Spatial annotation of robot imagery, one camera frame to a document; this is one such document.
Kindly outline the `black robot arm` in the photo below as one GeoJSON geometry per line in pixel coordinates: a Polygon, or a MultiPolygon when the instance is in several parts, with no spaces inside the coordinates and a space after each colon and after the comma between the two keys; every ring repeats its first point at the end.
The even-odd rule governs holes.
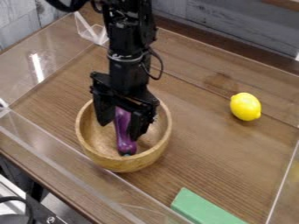
{"type": "Polygon", "coordinates": [[[126,129],[132,140],[148,130],[155,120],[158,98],[148,90],[151,58],[156,41],[152,0],[45,0],[57,10],[77,11],[85,4],[103,15],[108,37],[108,72],[89,75],[93,107],[100,125],[108,125],[116,117],[116,109],[131,113],[126,129]]]}

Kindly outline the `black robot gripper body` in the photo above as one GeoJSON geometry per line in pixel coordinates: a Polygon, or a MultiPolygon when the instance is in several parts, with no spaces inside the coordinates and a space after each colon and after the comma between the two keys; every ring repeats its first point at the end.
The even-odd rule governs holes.
{"type": "Polygon", "coordinates": [[[116,108],[130,113],[135,111],[156,112],[160,104],[148,90],[151,57],[139,60],[111,60],[108,73],[92,72],[89,92],[112,98],[116,108]]]}

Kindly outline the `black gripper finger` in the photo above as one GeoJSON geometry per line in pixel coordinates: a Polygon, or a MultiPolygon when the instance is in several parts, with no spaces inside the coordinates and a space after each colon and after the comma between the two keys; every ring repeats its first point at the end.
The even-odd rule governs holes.
{"type": "Polygon", "coordinates": [[[128,134],[134,141],[147,132],[150,124],[155,121],[155,111],[135,111],[131,113],[128,134]]]}
{"type": "Polygon", "coordinates": [[[108,125],[114,121],[116,114],[112,98],[104,95],[93,95],[93,106],[99,124],[102,126],[108,125]]]}

